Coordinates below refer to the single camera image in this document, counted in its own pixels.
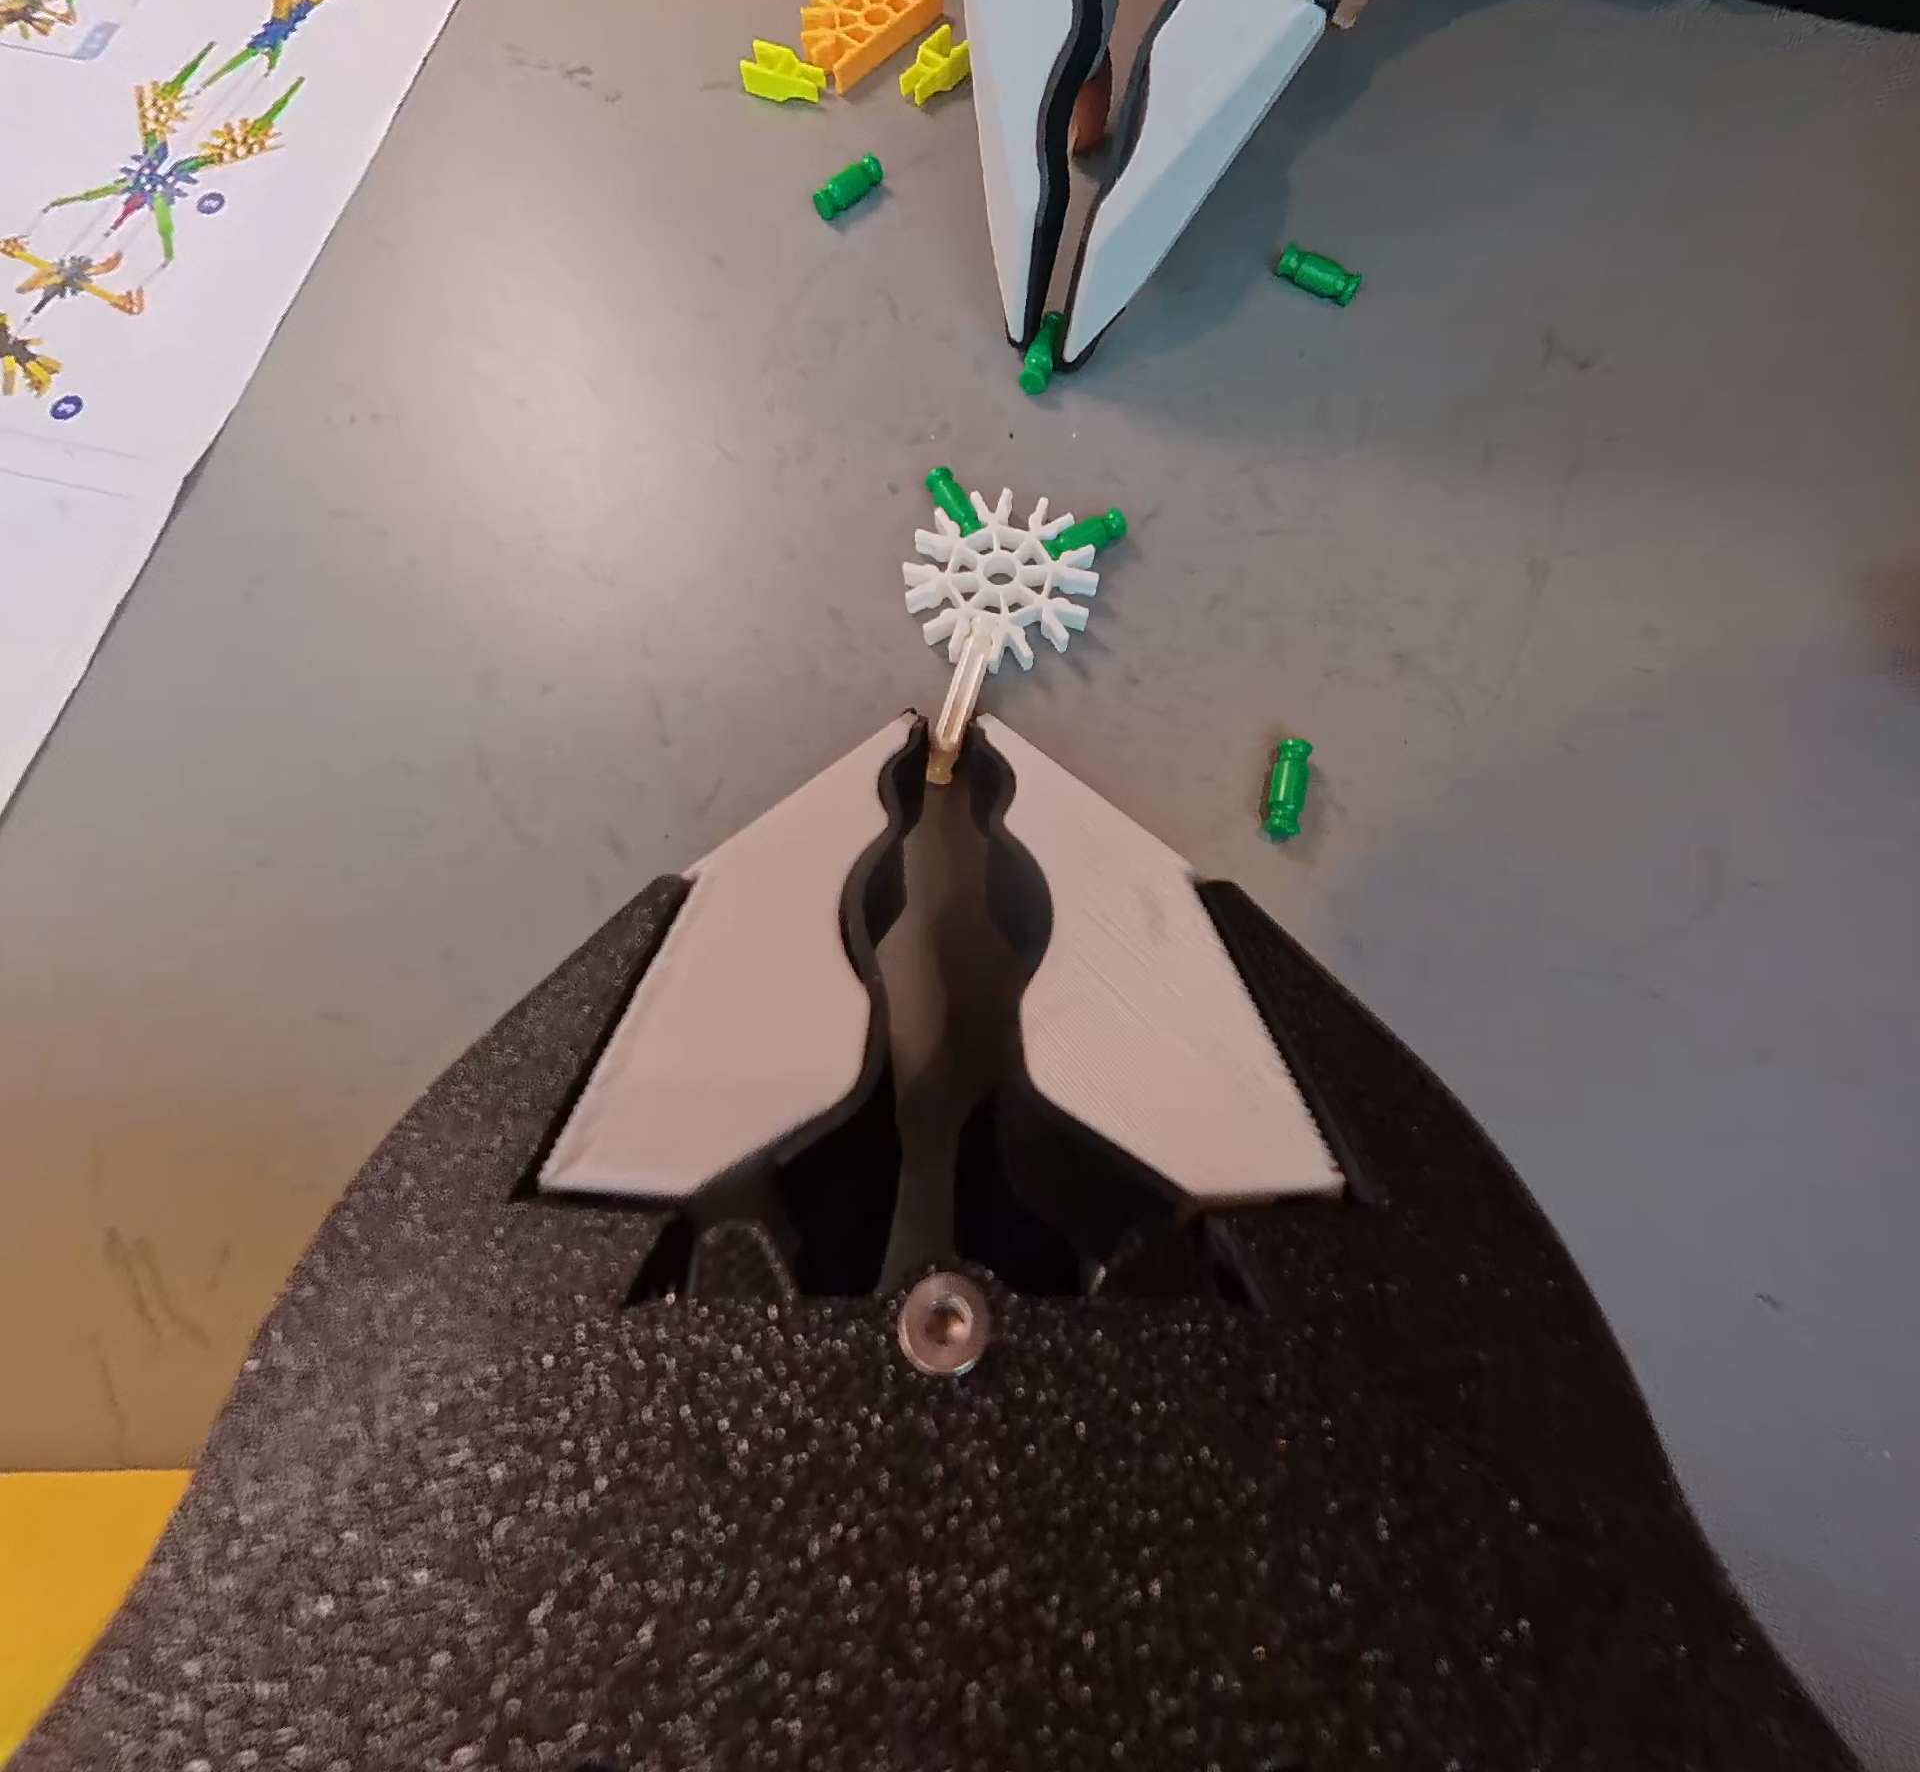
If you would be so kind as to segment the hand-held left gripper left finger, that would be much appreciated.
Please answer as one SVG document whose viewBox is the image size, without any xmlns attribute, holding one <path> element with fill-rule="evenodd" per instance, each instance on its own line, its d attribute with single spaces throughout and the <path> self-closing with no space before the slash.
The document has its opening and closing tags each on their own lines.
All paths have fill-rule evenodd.
<svg viewBox="0 0 1920 1772">
<path fill-rule="evenodd" d="M 690 867 L 541 1192 L 690 1205 L 853 1114 L 889 1051 L 877 945 L 923 765 L 904 712 Z"/>
</svg>

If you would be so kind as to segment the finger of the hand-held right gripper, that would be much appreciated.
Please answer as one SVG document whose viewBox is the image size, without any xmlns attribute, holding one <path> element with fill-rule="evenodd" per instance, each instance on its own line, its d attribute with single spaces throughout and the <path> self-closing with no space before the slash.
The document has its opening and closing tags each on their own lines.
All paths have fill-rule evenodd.
<svg viewBox="0 0 1920 1772">
<path fill-rule="evenodd" d="M 964 0 L 964 17 L 1006 335 L 1027 343 L 1061 247 L 1066 129 L 1091 65 L 1091 0 Z"/>
<path fill-rule="evenodd" d="M 1316 0 L 1167 0 L 1119 104 L 1116 157 L 1071 273 L 1076 367 L 1167 258 L 1324 31 Z"/>
</svg>

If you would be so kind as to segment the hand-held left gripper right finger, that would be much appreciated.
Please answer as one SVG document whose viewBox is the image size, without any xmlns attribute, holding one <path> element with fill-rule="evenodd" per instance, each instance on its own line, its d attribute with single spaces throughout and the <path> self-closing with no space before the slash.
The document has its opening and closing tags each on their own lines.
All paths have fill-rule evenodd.
<svg viewBox="0 0 1920 1772">
<path fill-rule="evenodd" d="M 971 748 L 1038 1099 L 1200 1207 L 1341 1195 L 1186 859 L 996 716 Z"/>
</svg>

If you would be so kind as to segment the yellow half-round connector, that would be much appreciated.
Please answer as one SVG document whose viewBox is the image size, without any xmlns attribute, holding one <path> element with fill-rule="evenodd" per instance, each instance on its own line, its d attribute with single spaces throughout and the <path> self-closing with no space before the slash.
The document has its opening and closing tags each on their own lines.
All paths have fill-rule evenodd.
<svg viewBox="0 0 1920 1772">
<path fill-rule="evenodd" d="M 943 17 L 945 0 L 807 0 L 803 57 L 827 75 L 836 96 L 846 96 Z"/>
</svg>

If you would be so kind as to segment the white rod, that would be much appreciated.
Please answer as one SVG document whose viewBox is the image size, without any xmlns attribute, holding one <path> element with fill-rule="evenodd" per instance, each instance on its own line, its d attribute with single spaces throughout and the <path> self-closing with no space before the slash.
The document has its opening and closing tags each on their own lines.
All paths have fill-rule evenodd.
<svg viewBox="0 0 1920 1772">
<path fill-rule="evenodd" d="M 928 728 L 923 782 L 929 788 L 945 788 L 953 781 L 966 730 L 977 712 L 981 687 L 996 655 L 996 630 L 986 619 L 977 619 L 957 639 L 954 649 L 958 657 L 953 662 L 946 697 Z"/>
</svg>

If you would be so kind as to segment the white snowflake connector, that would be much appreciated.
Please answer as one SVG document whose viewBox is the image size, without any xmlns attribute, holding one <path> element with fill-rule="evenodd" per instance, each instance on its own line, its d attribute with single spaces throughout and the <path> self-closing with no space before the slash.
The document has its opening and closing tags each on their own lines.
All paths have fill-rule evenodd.
<svg viewBox="0 0 1920 1772">
<path fill-rule="evenodd" d="M 948 662 L 958 657 L 954 645 L 966 628 L 986 619 L 996 630 L 990 671 L 1000 671 L 1008 657 L 1027 671 L 1036 662 L 1034 635 L 1064 653 L 1071 633 L 1084 630 L 1098 592 L 1098 553 L 1063 560 L 1048 553 L 1042 539 L 1075 519 L 1050 519 L 1045 498 L 1024 519 L 1010 488 L 996 500 L 978 493 L 971 498 L 975 534 L 962 537 L 936 508 L 929 530 L 916 534 L 916 556 L 902 564 L 906 613 L 922 621 L 923 644 L 945 648 Z"/>
</svg>

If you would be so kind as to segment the yellow plastic bin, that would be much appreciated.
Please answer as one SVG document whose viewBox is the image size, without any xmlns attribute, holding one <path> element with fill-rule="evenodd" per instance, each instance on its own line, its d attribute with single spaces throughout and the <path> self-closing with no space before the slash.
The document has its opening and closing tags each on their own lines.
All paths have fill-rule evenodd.
<svg viewBox="0 0 1920 1772">
<path fill-rule="evenodd" d="M 2 1755 L 81 1666 L 191 1482 L 180 1473 L 2 1475 Z"/>
</svg>

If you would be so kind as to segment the grey desk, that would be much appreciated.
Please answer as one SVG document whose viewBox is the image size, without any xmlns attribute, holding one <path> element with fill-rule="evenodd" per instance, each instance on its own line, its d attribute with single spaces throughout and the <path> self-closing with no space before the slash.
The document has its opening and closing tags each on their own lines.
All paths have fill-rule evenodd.
<svg viewBox="0 0 1920 1772">
<path fill-rule="evenodd" d="M 1374 0 L 1025 399 L 968 107 L 741 95 L 802 3 L 461 3 L 11 801 L 4 1464 L 185 1464 L 426 1083 L 938 703 L 948 464 L 1130 517 L 997 709 L 1475 1113 L 1915 1767 L 1915 37 Z"/>
</svg>

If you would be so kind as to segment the folded paper instruction sheet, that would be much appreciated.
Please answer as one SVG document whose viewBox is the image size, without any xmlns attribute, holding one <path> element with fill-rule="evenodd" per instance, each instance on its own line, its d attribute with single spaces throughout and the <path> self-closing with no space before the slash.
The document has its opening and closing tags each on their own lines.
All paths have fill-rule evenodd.
<svg viewBox="0 0 1920 1772">
<path fill-rule="evenodd" d="M 2 801 L 459 0 L 2 0 Z"/>
</svg>

